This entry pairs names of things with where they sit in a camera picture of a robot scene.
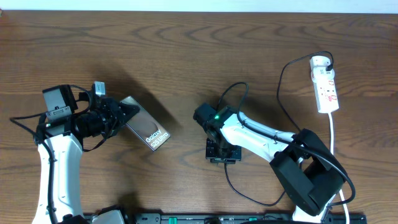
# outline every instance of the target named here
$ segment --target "wood grain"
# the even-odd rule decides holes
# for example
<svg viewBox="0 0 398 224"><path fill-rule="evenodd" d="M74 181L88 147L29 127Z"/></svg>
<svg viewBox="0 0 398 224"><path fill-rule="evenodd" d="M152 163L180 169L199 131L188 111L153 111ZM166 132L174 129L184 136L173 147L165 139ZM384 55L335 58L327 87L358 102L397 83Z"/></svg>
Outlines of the wood grain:
<svg viewBox="0 0 398 224"><path fill-rule="evenodd" d="M365 213L369 223L395 223L397 15L50 11L9 11L0 18L0 223L31 222L39 198L39 154L29 133L8 118L44 111L45 88L88 88L95 80L106 83L110 96L137 99L172 138L152 153L124 130L84 154L85 212L117 202L166 213L264 212L229 188L222 166L205 159L206 136L193 111L245 81L244 112L294 130L275 100L280 70L319 50L331 51L336 61L335 151L357 190L349 210ZM289 67L281 98L300 127L328 142L327 116L317 113L308 69L307 62ZM226 101L235 105L241 94L237 88ZM229 170L235 187L275 201L283 189L269 165L247 151L243 156ZM344 191L348 197L349 187ZM294 206L284 197L270 209Z"/></svg>

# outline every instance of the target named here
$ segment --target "power strip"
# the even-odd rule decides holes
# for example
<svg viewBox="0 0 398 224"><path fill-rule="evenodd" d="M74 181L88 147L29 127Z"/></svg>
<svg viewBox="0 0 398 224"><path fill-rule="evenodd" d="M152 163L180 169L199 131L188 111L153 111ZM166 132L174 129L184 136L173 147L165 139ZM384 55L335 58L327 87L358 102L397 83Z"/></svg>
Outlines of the power strip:
<svg viewBox="0 0 398 224"><path fill-rule="evenodd" d="M310 60L311 79L315 90L315 98L319 113L331 113L339 108L335 86L335 71L327 71L330 59L324 56L314 56Z"/></svg>

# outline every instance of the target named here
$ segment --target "black plastic part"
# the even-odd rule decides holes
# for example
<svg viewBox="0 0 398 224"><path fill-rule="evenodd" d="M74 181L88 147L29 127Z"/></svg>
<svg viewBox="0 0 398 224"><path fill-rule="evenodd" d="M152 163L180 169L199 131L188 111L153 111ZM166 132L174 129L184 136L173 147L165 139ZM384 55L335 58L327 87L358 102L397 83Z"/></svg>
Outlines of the black plastic part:
<svg viewBox="0 0 398 224"><path fill-rule="evenodd" d="M124 211L124 208L122 208L119 205L112 205L112 206L103 208L103 209L101 209L101 211L97 215L102 215L102 214L104 214L106 212L110 212L110 211L113 211L113 210L119 210L121 215L122 215L124 223L129 223L129 219L128 219L127 215L126 215L126 212Z"/></svg>
<svg viewBox="0 0 398 224"><path fill-rule="evenodd" d="M80 92L79 93L79 101L87 101L87 102L89 102L89 100L90 100L90 96L87 95L86 92Z"/></svg>
<svg viewBox="0 0 398 224"><path fill-rule="evenodd" d="M193 119L207 132L207 122L217 114L217 111L208 103L199 106L194 114Z"/></svg>
<svg viewBox="0 0 398 224"><path fill-rule="evenodd" d="M59 224L89 224L89 222L86 219L84 219L81 215L77 215L74 217L67 217L67 218L65 218L64 216L63 221L60 222Z"/></svg>
<svg viewBox="0 0 398 224"><path fill-rule="evenodd" d="M313 216L321 212L309 196L314 185L286 151L278 153L269 164L294 204Z"/></svg>
<svg viewBox="0 0 398 224"><path fill-rule="evenodd" d="M235 164L242 159L242 147L232 146L230 150L222 151L214 141L207 139L206 159L212 163Z"/></svg>
<svg viewBox="0 0 398 224"><path fill-rule="evenodd" d="M177 220L177 224L243 224L243 223L291 223L299 224L306 222L292 221L291 213L267 212L264 215L257 214L210 214L210 215L189 215L189 214L158 214L158 213L137 213L134 219L130 219L130 224L169 224L170 219ZM349 222L351 224L367 224L366 215L350 214ZM323 224L345 224L344 215L334 215L329 213L322 221Z"/></svg>
<svg viewBox="0 0 398 224"><path fill-rule="evenodd" d="M107 125L106 118L102 117L98 111L90 111L82 114L75 122L79 133L84 138L89 136L95 137L101 134L101 132L105 131L105 125Z"/></svg>
<svg viewBox="0 0 398 224"><path fill-rule="evenodd" d="M217 112L217 119L215 118L216 116L209 119L207 126L212 127L213 129L221 129L223 128L225 121L233 114L236 114L236 109L226 106Z"/></svg>
<svg viewBox="0 0 398 224"><path fill-rule="evenodd" d="M333 156L319 137L310 130L303 129L296 135L294 143L316 148ZM305 154L289 146L278 153L270 165L293 203L309 215L319 215L345 181L336 170L331 168L331 165L316 157L313 157L313 162L304 172L301 171L297 167L300 156L306 157Z"/></svg>

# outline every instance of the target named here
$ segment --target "white robotic arm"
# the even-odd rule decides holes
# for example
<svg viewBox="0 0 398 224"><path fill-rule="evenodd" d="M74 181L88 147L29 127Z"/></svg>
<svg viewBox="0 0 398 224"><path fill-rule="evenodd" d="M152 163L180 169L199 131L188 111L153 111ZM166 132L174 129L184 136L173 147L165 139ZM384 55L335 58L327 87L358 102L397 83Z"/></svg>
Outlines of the white robotic arm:
<svg viewBox="0 0 398 224"><path fill-rule="evenodd" d="M206 158L234 164L241 159L237 156L240 147L252 151L270 162L287 195L296 203L293 219L320 223L344 179L317 158L303 172L298 164L310 155L296 148L317 147L317 151L329 153L326 146L310 130L303 129L298 134L278 131L238 113L239 116L229 106L216 111L206 103L195 110L193 119L208 135Z"/></svg>
<svg viewBox="0 0 398 224"><path fill-rule="evenodd" d="M64 136L59 134L45 140L45 143L53 151L53 208L57 222L61 222L66 216L83 216L80 204L79 168L83 149L77 138L71 134ZM47 211L47 191L49 185L49 154L43 144L39 144L40 161L42 171L40 177L40 196L36 216L33 224L51 224Z"/></svg>
<svg viewBox="0 0 398 224"><path fill-rule="evenodd" d="M258 131L268 133L271 136L277 136L278 138L289 142L293 141L292 136L294 133L278 131L267 127L251 120L242 112L240 112L240 116L247 125L250 125L250 127ZM285 143L277 142L261 134L255 133L249 130L247 127L242 126L242 124L238 121L237 114L231 115L224 122L224 126L220 129L220 131L225 139L232 145L241 146L249 151L252 151L268 162L273 160L276 152L281 152L287 147L287 144Z"/></svg>

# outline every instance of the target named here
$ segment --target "white wall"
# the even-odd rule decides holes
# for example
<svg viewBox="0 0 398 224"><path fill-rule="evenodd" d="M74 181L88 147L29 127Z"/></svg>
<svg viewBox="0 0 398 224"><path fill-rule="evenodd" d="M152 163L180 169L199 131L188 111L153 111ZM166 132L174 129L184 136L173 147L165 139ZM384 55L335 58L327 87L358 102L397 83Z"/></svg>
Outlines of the white wall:
<svg viewBox="0 0 398 224"><path fill-rule="evenodd" d="M3 10L398 13L398 0L0 0Z"/></svg>

